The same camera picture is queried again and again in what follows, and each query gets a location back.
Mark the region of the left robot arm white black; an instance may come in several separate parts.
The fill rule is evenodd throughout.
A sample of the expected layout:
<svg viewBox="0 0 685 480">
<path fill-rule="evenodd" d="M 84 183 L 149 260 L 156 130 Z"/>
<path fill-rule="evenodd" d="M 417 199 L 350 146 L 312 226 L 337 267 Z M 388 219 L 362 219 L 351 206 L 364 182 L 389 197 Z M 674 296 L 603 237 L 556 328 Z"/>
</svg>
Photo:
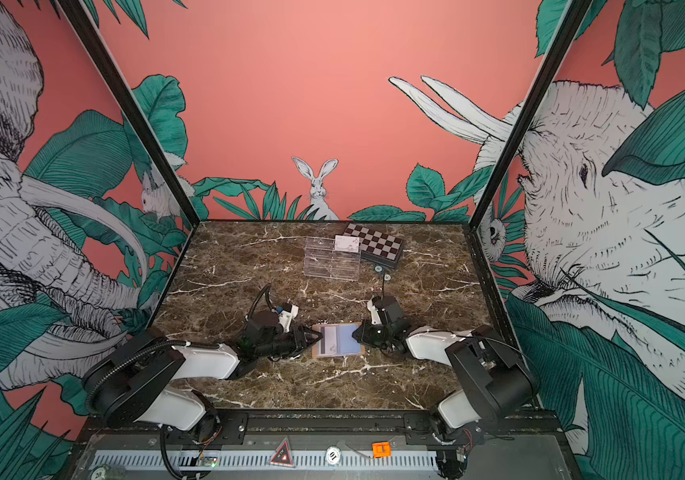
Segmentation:
<svg viewBox="0 0 685 480">
<path fill-rule="evenodd" d="M 150 328 L 130 339 L 82 378 L 84 407 L 110 428 L 130 423 L 158 424 L 204 441 L 222 429 L 214 404 L 197 391 L 172 387 L 176 380 L 234 381 L 262 359 L 296 358 L 324 334 L 294 323 L 296 310 L 272 309 L 246 318 L 236 338 L 202 344 L 173 340 Z"/>
</svg>

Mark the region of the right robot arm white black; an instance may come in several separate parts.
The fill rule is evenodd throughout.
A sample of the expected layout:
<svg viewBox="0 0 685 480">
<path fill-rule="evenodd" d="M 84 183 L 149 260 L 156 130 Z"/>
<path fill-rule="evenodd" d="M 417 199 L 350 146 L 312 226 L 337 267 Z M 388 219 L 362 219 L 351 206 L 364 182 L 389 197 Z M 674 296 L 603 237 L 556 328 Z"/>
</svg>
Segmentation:
<svg viewBox="0 0 685 480">
<path fill-rule="evenodd" d="M 417 435 L 450 445 L 458 431 L 479 422 L 498 422 L 538 394 L 524 354 L 487 325 L 465 331 L 417 327 L 389 295 L 372 297 L 367 310 L 370 318 L 352 333 L 356 342 L 449 366 L 459 382 L 460 390 L 428 411 L 428 426 L 410 429 Z"/>
</svg>

